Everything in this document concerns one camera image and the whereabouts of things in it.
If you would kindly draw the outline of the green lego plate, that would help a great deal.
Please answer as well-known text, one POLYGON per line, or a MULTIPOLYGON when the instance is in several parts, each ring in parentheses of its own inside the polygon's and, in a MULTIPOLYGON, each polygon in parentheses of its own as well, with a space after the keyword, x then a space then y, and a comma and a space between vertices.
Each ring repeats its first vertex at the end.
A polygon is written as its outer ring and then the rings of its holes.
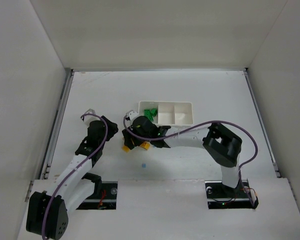
POLYGON ((153 116, 150 109, 145 109, 143 113, 145 117, 147 117, 150 121, 153 121, 153 116))

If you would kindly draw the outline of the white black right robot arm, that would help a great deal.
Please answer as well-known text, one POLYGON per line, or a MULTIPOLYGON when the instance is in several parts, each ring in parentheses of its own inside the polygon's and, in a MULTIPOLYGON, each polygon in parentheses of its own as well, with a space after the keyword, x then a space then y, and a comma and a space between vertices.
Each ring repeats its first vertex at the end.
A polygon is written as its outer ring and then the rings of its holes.
POLYGON ((148 142, 156 148, 202 148, 220 165, 221 183, 231 189, 239 184, 238 158, 242 139, 218 122, 208 127, 182 130, 170 125, 157 126, 145 116, 134 118, 129 127, 122 130, 124 145, 132 150, 148 142))

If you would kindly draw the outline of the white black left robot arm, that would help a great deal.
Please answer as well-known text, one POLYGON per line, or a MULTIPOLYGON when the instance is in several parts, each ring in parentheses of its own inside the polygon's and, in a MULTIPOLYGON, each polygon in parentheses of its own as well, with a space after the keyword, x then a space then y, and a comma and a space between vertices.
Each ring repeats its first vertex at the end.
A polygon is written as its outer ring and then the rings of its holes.
POLYGON ((28 202, 25 229, 44 240, 59 240, 69 224, 69 215, 102 188, 102 179, 91 169, 103 154, 103 148, 118 131, 118 125, 105 116, 90 114, 87 135, 72 160, 53 184, 35 191, 28 202))

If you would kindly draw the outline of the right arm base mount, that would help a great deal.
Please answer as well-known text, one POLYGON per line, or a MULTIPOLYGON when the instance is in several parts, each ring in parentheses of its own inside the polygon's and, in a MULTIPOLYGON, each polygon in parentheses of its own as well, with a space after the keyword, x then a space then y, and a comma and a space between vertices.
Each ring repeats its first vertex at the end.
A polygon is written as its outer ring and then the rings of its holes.
POLYGON ((243 180, 236 188, 227 187, 220 180, 206 181, 204 184, 210 210, 255 210, 259 206, 256 191, 250 187, 248 180, 243 180))

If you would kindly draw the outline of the green square lego brick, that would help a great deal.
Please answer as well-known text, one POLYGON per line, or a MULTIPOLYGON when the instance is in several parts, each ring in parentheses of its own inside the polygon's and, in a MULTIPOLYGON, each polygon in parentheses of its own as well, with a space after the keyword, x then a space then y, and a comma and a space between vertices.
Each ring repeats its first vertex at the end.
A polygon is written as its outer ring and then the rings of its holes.
POLYGON ((158 109, 157 108, 152 108, 152 109, 149 110, 149 113, 150 113, 150 120, 152 122, 154 122, 155 117, 158 115, 158 109))

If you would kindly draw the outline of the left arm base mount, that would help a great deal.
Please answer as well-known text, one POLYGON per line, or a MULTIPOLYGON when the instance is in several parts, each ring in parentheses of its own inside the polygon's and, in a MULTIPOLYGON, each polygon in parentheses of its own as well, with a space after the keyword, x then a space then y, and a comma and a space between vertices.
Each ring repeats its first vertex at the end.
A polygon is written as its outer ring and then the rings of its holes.
POLYGON ((102 181, 101 176, 93 173, 86 173, 82 179, 94 183, 94 192, 79 205, 77 210, 115 210, 117 208, 117 181, 102 181))

